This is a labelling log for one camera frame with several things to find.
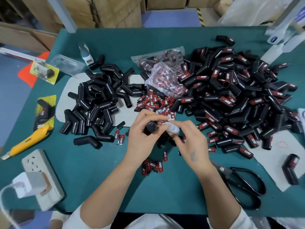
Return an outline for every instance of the power outlet socket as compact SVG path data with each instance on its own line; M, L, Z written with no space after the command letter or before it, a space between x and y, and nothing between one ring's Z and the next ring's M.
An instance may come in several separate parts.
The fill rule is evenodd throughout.
M21 163L26 172L44 172L48 178L51 187L43 195L36 195L37 202L42 211L51 209L52 206L63 199L65 195L63 189L43 150L34 150L23 158Z

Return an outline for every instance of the green table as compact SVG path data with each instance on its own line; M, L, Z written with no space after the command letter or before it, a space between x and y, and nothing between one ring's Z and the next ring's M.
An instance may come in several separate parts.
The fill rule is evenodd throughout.
M251 49L254 54L263 55L270 47L264 35L265 27L198 27L198 28L139 28L139 29L80 29L75 34L62 30L48 59L62 54L82 61L78 49L79 42L85 42L90 53L96 59L104 54L106 62L117 64L123 71L134 67L130 56L184 46L186 54L194 48L217 46L214 40L218 34L232 37L235 51ZM290 62L291 65L280 72L279 79L299 86L293 99L287 103L291 108L305 108L304 50L302 44L293 52L283 54L277 63ZM62 75L56 85L38 79L32 89L20 116L4 146L3 154L32 134L36 100L42 96L57 95L57 101L69 77ZM186 120L178 115L177 120ZM90 145L74 146L75 135L62 135L59 129L63 123L55 120L54 131L49 138L6 161L0 161L0 188L8 185L14 177L23 171L21 159L35 149L45 150L51 165L66 193L60 206L66 210L75 210L105 180L110 172L122 161L128 143L123 145L103 143L100 150ZM124 198L120 211L146 213L207 214L204 195L200 183L193 171L178 155L178 148L169 144L161 150L154 148L151 158L162 159L162 152L169 152L169 161L164 163L164 172L142 177L137 171ZM220 149L210 154L210 158L224 166L245 167L257 172L265 181L267 193L261 197L262 207L257 211L248 211L249 215L267 215L282 217L305 217L305 178L299 186L290 187L284 193L274 184L264 168L255 159L247 160L238 154L223 154ZM39 209L34 197L17 199L14 191L7 191L5 205L8 208Z

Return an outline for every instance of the red drawing on paper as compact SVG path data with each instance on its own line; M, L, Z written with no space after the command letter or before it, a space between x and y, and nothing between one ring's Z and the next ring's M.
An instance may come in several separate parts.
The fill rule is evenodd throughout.
M284 142L283 140L281 140L280 142L277 142L276 146L279 147L279 148L288 149L287 143Z

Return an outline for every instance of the yellow and black hazard tape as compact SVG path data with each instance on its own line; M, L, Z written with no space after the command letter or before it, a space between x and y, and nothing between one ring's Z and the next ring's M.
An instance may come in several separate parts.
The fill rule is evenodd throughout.
M203 18L202 18L202 14L199 8L197 8L197 13L198 13L198 18L200 21L201 26L204 26L204 22L203 22Z

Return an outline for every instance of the scissors blade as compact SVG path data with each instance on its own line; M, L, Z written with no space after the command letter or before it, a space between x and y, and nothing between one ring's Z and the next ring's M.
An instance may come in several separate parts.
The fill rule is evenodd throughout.
M233 172L233 170L227 169L227 168L223 167L222 165L217 164L216 162L211 161L211 163L215 166L215 168L217 169L217 171L218 171L219 173L222 173L222 174L225 175L227 178L228 178L229 175Z

